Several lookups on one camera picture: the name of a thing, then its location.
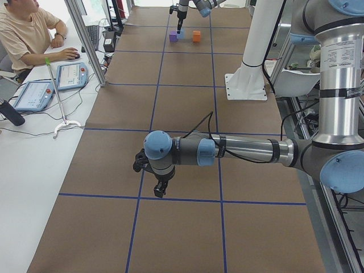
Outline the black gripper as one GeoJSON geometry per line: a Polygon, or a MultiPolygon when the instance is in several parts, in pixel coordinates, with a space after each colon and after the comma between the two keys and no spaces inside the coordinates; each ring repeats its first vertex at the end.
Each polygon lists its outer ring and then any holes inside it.
{"type": "Polygon", "coordinates": [[[175,175],[175,165],[172,163],[171,149],[164,151],[157,159],[151,159],[146,155],[144,149],[141,149],[135,156],[133,170],[140,172],[144,170],[153,174],[158,183],[154,187],[154,195],[157,198],[163,198],[166,194],[168,182],[175,175]]]}
{"type": "Polygon", "coordinates": [[[180,34],[182,25],[183,25],[183,21],[187,17],[187,5],[178,4],[178,5],[170,6],[169,13],[172,14],[174,11],[177,12],[177,18],[178,18],[177,33],[180,34]]]}

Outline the person's left hand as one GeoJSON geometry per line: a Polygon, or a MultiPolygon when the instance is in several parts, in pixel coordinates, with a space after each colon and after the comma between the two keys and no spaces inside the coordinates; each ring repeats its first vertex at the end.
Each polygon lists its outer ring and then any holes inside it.
{"type": "Polygon", "coordinates": [[[78,52],[76,48],[66,48],[58,53],[59,60],[68,60],[67,57],[71,52],[78,52]]]}

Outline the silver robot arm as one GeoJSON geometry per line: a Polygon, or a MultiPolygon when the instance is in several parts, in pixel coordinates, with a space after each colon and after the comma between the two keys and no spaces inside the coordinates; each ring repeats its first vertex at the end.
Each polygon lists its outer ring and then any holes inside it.
{"type": "Polygon", "coordinates": [[[171,137],[152,131],[136,155],[133,169],[158,180],[156,197],[165,195],[177,165],[210,166],[235,157],[253,163],[281,163],[304,171],[340,193],[363,188],[363,138],[358,133],[363,49],[362,1],[294,1],[292,44],[319,44],[318,131],[310,140],[254,139],[201,133],[171,137]]]}
{"type": "MultiPolygon", "coordinates": [[[[172,5],[169,7],[169,14],[171,15],[174,11],[177,12],[177,34],[181,33],[181,29],[183,26],[183,21],[187,17],[188,8],[189,8],[189,2],[190,0],[179,0],[178,4],[172,5]]],[[[199,11],[200,15],[205,18],[210,13],[211,10],[215,7],[217,7],[219,4],[225,2],[225,0],[193,0],[192,1],[197,10],[199,11]]]]}

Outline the person's right hand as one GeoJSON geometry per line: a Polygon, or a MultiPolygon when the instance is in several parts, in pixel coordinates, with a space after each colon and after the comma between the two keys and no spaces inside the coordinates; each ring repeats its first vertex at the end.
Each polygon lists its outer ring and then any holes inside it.
{"type": "Polygon", "coordinates": [[[51,48],[60,48],[64,45],[64,39],[62,36],[60,35],[56,35],[52,40],[51,40],[51,48]]]}

